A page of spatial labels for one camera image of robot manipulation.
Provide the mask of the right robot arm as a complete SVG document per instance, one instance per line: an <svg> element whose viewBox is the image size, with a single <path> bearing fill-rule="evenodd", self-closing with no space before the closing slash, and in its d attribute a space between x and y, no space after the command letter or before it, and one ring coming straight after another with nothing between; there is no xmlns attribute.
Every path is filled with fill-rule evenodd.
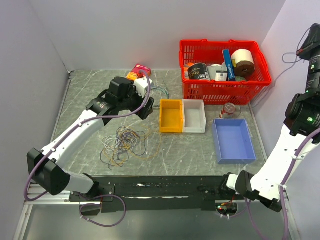
<svg viewBox="0 0 320 240"><path fill-rule="evenodd" d="M285 208L286 184L301 161L320 145L320 25L314 23L296 56L307 61L304 93L288 104L279 139L257 174L227 173L218 187L223 199L233 195L259 201L279 213Z"/></svg>

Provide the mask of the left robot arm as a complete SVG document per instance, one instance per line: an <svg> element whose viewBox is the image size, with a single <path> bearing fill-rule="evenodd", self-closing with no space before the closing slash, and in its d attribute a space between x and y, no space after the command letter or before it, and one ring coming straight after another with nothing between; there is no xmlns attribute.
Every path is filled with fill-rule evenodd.
<svg viewBox="0 0 320 240"><path fill-rule="evenodd" d="M56 196L63 191L80 193L87 201L99 195L99 182L87 173L67 171L65 166L77 149L122 111L145 120L153 112L154 99L150 96L153 81L148 77L131 81L115 77L108 89L92 99L77 120L58 138L41 150L32 148L27 153L29 177L26 186L34 181L46 193Z"/></svg>

